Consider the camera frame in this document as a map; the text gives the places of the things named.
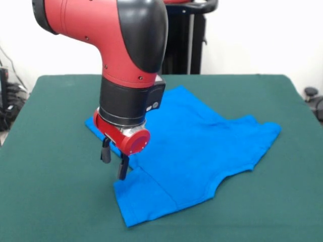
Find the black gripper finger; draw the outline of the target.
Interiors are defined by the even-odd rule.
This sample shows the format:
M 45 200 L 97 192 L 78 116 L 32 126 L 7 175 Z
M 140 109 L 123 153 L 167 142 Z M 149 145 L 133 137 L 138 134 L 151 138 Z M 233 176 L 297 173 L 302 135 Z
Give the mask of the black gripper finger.
M 103 163 L 110 163 L 111 162 L 111 147 L 110 147 L 110 138 L 105 137 L 102 143 L 102 149 L 101 149 L 101 157 Z
M 128 165 L 129 165 L 129 156 L 124 153 L 121 153 L 121 163 L 118 171 L 119 180 L 124 180 L 126 178 Z

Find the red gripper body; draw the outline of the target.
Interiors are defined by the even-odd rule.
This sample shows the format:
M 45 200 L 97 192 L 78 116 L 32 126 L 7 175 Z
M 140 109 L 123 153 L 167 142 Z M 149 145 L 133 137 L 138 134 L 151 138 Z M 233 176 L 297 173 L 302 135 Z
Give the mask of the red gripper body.
M 98 113 L 93 115 L 94 125 L 105 136 L 109 137 L 115 146 L 124 154 L 132 155 L 141 152 L 150 140 L 150 132 L 145 123 L 132 128 L 118 128 L 105 121 Z

